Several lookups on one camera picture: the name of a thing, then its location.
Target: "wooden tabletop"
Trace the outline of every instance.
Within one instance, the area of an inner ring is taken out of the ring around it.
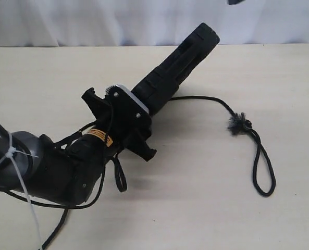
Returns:
[[[93,120],[80,98],[94,87],[135,86],[174,47],[0,48],[0,123],[57,141]],[[232,137],[217,103],[169,103],[153,118],[157,155],[120,156],[99,201],[72,211],[49,250],[309,249],[309,45],[221,45],[176,94],[222,98],[245,112],[272,160],[277,188],[258,195],[255,144]],[[269,188],[265,164],[260,185]],[[36,208],[42,238],[62,213]],[[28,205],[0,193],[0,249],[37,249]]]

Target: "warning label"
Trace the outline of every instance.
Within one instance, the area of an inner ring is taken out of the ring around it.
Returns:
[[[91,134],[93,136],[96,136],[97,138],[100,138],[103,142],[105,140],[106,137],[106,133],[99,130],[99,129],[91,129],[87,132],[87,134]],[[107,146],[110,147],[113,143],[113,139],[108,136],[108,140],[107,140]]]

